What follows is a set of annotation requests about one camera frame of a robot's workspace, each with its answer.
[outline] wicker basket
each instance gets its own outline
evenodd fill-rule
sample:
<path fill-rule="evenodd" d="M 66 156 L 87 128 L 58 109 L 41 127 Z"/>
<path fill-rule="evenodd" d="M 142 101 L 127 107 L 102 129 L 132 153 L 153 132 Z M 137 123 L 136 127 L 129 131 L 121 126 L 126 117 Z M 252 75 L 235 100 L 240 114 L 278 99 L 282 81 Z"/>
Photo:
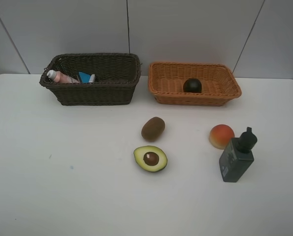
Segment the wicker basket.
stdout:
<path fill-rule="evenodd" d="M 183 92 L 190 78 L 201 81 L 202 93 Z M 221 64 L 154 62 L 148 88 L 157 102 L 173 105 L 223 106 L 241 95 L 232 72 Z"/>
<path fill-rule="evenodd" d="M 92 84 L 57 84 L 47 77 L 49 70 L 75 79 L 79 71 L 95 74 L 96 80 Z M 124 105 L 131 102 L 140 75 L 140 61 L 134 54 L 63 54 L 45 68 L 40 84 L 51 90 L 62 105 Z"/>

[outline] dark bottle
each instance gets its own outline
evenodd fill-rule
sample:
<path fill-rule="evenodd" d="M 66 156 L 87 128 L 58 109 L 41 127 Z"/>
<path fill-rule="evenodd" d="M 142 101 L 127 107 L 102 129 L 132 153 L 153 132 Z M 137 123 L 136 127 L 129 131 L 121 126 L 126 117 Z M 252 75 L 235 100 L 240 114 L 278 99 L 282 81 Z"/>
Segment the dark bottle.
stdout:
<path fill-rule="evenodd" d="M 224 182 L 237 182 L 254 161 L 251 149 L 257 142 L 257 137 L 251 128 L 242 133 L 239 138 L 232 138 L 220 157 L 220 170 Z"/>

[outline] basket rim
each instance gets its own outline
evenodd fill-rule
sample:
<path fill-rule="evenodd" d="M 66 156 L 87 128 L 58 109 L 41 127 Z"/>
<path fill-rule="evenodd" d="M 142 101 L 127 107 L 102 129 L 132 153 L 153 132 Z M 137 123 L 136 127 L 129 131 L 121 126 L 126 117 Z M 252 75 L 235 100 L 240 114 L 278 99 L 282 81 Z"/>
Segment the basket rim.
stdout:
<path fill-rule="evenodd" d="M 154 89 L 153 87 L 153 66 L 158 64 L 175 64 L 175 65 L 204 65 L 204 66 L 216 66 L 224 68 L 231 81 L 234 83 L 235 87 L 238 89 L 237 93 L 220 93 L 220 94 L 213 94 L 213 93 L 191 93 L 191 92 L 162 92 Z M 215 98 L 215 99 L 234 99 L 241 96 L 242 92 L 240 86 L 238 85 L 234 75 L 232 74 L 231 70 L 223 65 L 223 64 L 216 64 L 216 63 L 195 63 L 195 62 L 172 62 L 172 61 L 155 61 L 150 64 L 149 66 L 149 77 L 148 77 L 148 89 L 154 96 L 162 96 L 162 97 L 179 97 L 179 98 Z"/>
<path fill-rule="evenodd" d="M 52 83 L 52 82 L 47 82 L 45 81 L 45 78 L 47 77 L 47 73 L 50 70 L 50 68 L 54 65 L 54 63 L 59 60 L 62 57 L 79 57 L 79 56 L 106 56 L 106 57 L 110 57 L 110 56 L 114 56 L 114 57 L 118 57 L 118 56 L 122 56 L 122 57 L 131 57 L 135 59 L 135 65 L 136 65 L 136 76 L 135 78 L 130 81 L 130 82 L 95 82 L 95 83 L 81 83 L 81 84 L 77 84 L 77 83 Z M 41 75 L 40 78 L 40 85 L 46 88 L 60 88 L 60 87 L 78 87 L 78 88 L 88 88 L 88 87 L 106 87 L 106 88 L 110 88 L 110 87 L 135 87 L 137 85 L 137 83 L 139 82 L 139 79 L 141 77 L 141 63 L 139 60 L 139 57 L 136 54 L 132 54 L 132 53 L 70 53 L 70 54 L 60 54 L 55 56 L 51 62 L 49 63 L 49 65 L 44 68 L 44 71 Z"/>

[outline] orange wicker basket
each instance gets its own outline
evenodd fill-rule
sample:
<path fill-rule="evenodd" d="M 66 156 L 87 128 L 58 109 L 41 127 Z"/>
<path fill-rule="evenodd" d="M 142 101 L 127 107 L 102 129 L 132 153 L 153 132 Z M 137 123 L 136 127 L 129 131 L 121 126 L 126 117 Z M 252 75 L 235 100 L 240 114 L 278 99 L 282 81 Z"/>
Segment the orange wicker basket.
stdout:
<path fill-rule="evenodd" d="M 190 78 L 201 81 L 202 93 L 183 92 Z M 223 106 L 241 95 L 232 72 L 221 64 L 154 62 L 148 89 L 157 102 L 172 105 Z"/>

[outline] avocado flesh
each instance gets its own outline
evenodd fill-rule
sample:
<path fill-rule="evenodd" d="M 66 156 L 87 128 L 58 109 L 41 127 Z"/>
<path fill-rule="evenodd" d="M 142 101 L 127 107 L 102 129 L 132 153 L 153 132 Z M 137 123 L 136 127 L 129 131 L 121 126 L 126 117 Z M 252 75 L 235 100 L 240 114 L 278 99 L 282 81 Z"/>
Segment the avocado flesh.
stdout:
<path fill-rule="evenodd" d="M 144 155 L 148 152 L 154 152 L 158 155 L 159 161 L 155 166 L 149 166 L 145 163 L 143 160 Z M 150 171 L 150 172 L 157 172 L 161 171 L 164 169 L 168 163 L 166 154 L 159 149 L 158 147 L 155 146 L 143 146 L 143 147 L 138 147 L 137 149 L 134 150 L 134 158 L 137 164 L 144 170 Z"/>

